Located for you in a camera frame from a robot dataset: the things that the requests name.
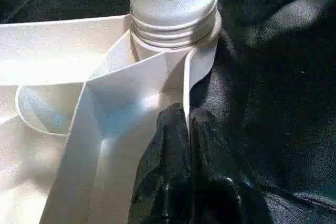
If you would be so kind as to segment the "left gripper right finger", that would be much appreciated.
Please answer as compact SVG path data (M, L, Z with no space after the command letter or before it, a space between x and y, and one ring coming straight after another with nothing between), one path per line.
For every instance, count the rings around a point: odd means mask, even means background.
M190 117L196 223L272 223L250 166L208 110Z

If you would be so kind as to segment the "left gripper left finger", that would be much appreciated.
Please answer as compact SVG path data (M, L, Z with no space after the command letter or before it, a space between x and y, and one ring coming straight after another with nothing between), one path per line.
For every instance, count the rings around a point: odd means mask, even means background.
M156 132L139 161L128 223L189 223L191 179L185 114L175 103L160 112Z

